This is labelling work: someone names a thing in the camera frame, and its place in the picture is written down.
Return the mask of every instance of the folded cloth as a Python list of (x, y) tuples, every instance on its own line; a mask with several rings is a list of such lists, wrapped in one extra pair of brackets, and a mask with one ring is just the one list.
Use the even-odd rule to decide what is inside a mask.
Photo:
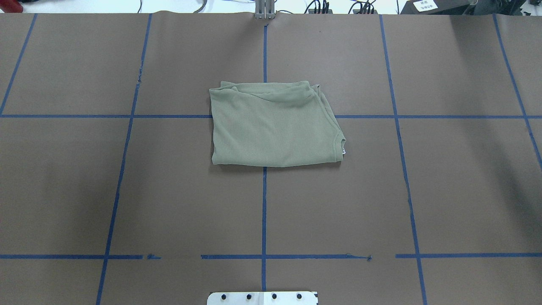
[(343, 160), (346, 139), (319, 85), (220, 86), (209, 90), (213, 164), (288, 167)]

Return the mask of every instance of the red object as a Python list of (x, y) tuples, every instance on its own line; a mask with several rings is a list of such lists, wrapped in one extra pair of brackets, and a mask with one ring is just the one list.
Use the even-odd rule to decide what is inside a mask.
[(23, 6), (17, 0), (0, 0), (0, 9), (4, 12), (23, 12)]

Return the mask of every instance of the white background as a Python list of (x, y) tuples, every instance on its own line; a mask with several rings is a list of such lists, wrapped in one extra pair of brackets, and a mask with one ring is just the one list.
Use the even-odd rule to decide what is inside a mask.
[[(296, 14), (302, 14), (308, 0), (277, 0), (276, 10), (289, 10)], [(406, 0), (399, 0), (399, 9), (403, 9)], [(331, 0), (330, 9), (334, 14), (346, 14), (351, 0)], [(142, 12), (157, 12), (161, 10), (173, 12), (193, 12), (202, 4), (202, 0), (143, 0)], [(208, 0), (207, 6), (202, 12), (254, 12), (254, 2), (250, 0)], [(375, 9), (379, 14), (396, 14), (396, 0), (376, 0)], [(50, 12), (50, 13), (94, 13), (94, 12), (115, 12), (126, 13), (137, 12), (139, 0), (39, 0), (38, 2), (23, 4), (24, 12)], [(522, 6), (522, 11), (533, 15), (542, 14), (541, 7), (535, 7), (527, 2)]]

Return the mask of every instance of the horizontal blue line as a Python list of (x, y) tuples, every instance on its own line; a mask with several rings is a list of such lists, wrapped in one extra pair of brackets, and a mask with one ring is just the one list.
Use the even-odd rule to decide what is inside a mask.
[[(393, 115), (336, 115), (338, 119), (393, 119)], [(399, 115), (400, 119), (525, 119), (524, 116)], [(130, 115), (0, 115), (0, 118), (130, 118)], [(201, 118), (212, 115), (134, 115), (134, 118)], [(542, 116), (527, 116), (542, 119)]]
[(517, 253), (425, 253), (396, 254), (395, 258), (476, 258), (476, 257), (542, 257), (542, 252)]
[[(104, 259), (105, 255), (0, 254), (0, 259)], [(143, 259), (143, 255), (109, 255), (108, 259)]]
[(202, 259), (371, 259), (372, 257), (350, 254), (248, 254), (248, 255), (201, 255)]

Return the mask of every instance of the white bracket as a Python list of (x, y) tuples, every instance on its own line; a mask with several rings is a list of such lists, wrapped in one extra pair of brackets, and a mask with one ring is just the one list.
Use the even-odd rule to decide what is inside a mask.
[(274, 0), (256, 0), (256, 19), (274, 19), (275, 14)]
[(251, 293), (212, 293), (207, 305), (318, 305), (314, 291), (269, 291)]

